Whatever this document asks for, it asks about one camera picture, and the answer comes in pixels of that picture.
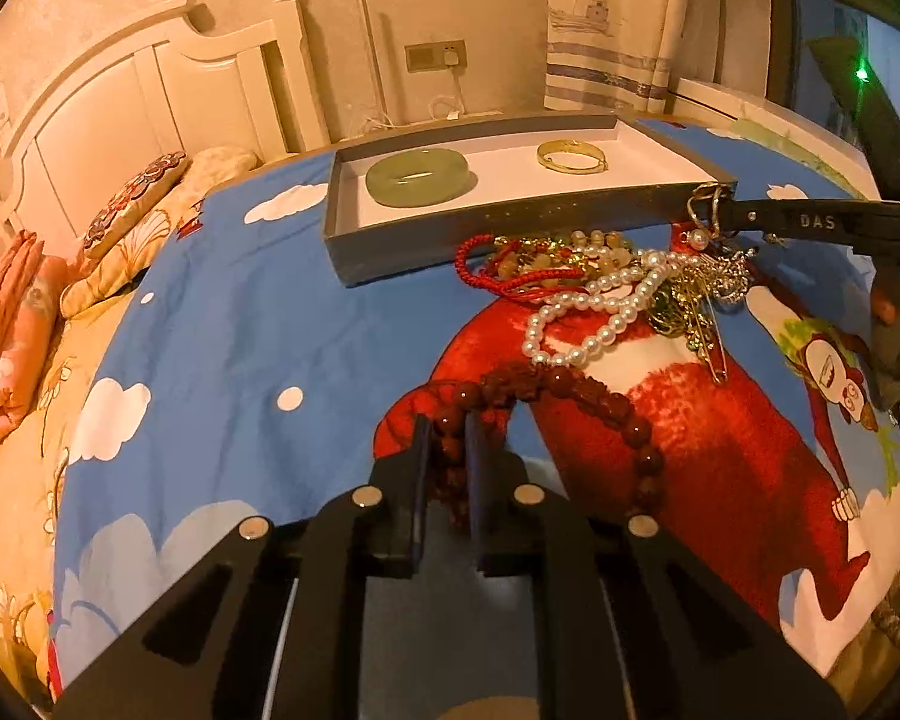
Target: jewelry pile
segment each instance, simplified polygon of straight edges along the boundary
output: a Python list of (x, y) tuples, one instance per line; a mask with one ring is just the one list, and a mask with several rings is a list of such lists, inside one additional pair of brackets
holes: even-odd
[[(562, 292), (546, 298), (536, 314), (527, 320), (527, 332), (521, 351), (535, 365), (573, 365), (580, 367), (588, 359), (599, 356), (612, 346), (617, 336), (636, 321), (641, 311), (647, 311), (653, 295), (665, 281), (682, 273), (684, 266), (698, 268), (701, 258), (677, 252), (636, 250), (631, 265), (617, 269), (610, 275), (602, 275), (586, 284), (585, 293)], [(635, 284), (625, 298), (615, 298), (610, 293), (624, 285)], [(607, 324), (565, 353), (551, 355), (540, 348), (543, 329), (568, 311), (599, 311), (610, 315)]]
[[(494, 241), (498, 253), (487, 263), (487, 269), (498, 279), (510, 279), (517, 274), (529, 274), (543, 269), (573, 269), (580, 276), (570, 276), (570, 281), (589, 281), (600, 275), (629, 264), (632, 259), (631, 243), (620, 233), (604, 234), (594, 230), (589, 236), (575, 232), (570, 240), (547, 238), (508, 239), (498, 237)], [(554, 286), (551, 280), (545, 286)]]

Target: red string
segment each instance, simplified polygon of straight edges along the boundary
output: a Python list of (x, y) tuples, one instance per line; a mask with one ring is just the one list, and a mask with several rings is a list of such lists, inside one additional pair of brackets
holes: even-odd
[[(487, 290), (488, 292), (497, 295), (498, 298), (509, 298), (518, 303), (536, 303), (544, 298), (549, 298), (550, 295), (555, 295), (556, 293), (564, 292), (564, 290), (568, 289), (576, 290), (576, 288), (538, 287), (531, 290), (525, 290), (525, 292), (516, 292), (516, 290), (520, 287), (525, 287), (525, 285), (535, 284), (539, 281), (583, 278), (583, 271), (579, 268), (549, 268), (544, 271), (531, 271), (528, 274), (521, 274), (519, 276), (514, 276), (514, 278), (506, 279), (506, 281), (498, 281), (493, 278), (492, 275), (488, 274), (485, 269), (481, 272), (477, 272), (477, 274), (471, 274), (470, 269), (466, 266), (467, 258), (470, 256), (471, 252), (475, 250), (476, 247), (492, 244), (494, 240), (495, 235), (492, 235), (491, 233), (475, 235), (464, 241), (457, 249), (457, 256), (454, 257), (453, 262), (454, 269), (457, 271), (457, 276), (460, 276), (460, 280), (468, 285), (468, 287), (473, 287), (478, 290)], [(510, 242), (507, 244), (506, 247), (504, 247), (504, 250), (513, 243), (514, 242)], [(504, 252), (503, 256), (506, 256), (507, 254), (509, 254), (509, 251)], [(491, 260), (491, 267), (494, 270), (496, 269), (495, 265), (502, 258), (500, 253), (498, 253), (498, 255)]]
[(491, 276), (495, 276), (499, 269), (500, 263), (504, 260), (506, 255), (513, 254), (516, 250), (520, 248), (519, 241), (509, 241), (506, 245), (500, 247), (500, 251), (498, 251), (495, 255), (490, 257), (490, 261), (487, 263), (487, 267), (485, 270), (490, 273)]

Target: yellow floral bedding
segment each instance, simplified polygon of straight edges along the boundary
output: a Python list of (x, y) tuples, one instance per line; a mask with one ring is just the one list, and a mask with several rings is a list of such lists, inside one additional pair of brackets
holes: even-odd
[(125, 290), (58, 324), (34, 409), (0, 445), (0, 668), (42, 709), (50, 707), (47, 617), (68, 442), (132, 296)]

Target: floral pillow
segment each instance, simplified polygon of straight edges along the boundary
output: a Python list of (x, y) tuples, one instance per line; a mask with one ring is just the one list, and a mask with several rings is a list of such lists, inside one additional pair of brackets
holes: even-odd
[(257, 155), (240, 146), (207, 148), (194, 156), (180, 183), (156, 203), (134, 228), (101, 259), (88, 260), (91, 271), (74, 281), (60, 298), (64, 319), (115, 295), (148, 268), (170, 233), (192, 220), (196, 209), (214, 186), (253, 170)]
[(190, 161), (183, 151), (164, 154), (114, 194), (83, 234), (83, 253), (98, 260), (170, 191)]

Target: wall outlet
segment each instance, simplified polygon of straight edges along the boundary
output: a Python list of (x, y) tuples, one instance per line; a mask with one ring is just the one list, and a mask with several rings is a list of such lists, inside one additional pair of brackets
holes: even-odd
[(463, 40), (445, 40), (440, 43), (414, 43), (405, 46), (407, 71), (420, 73), (425, 70), (446, 70), (466, 67), (466, 43)]

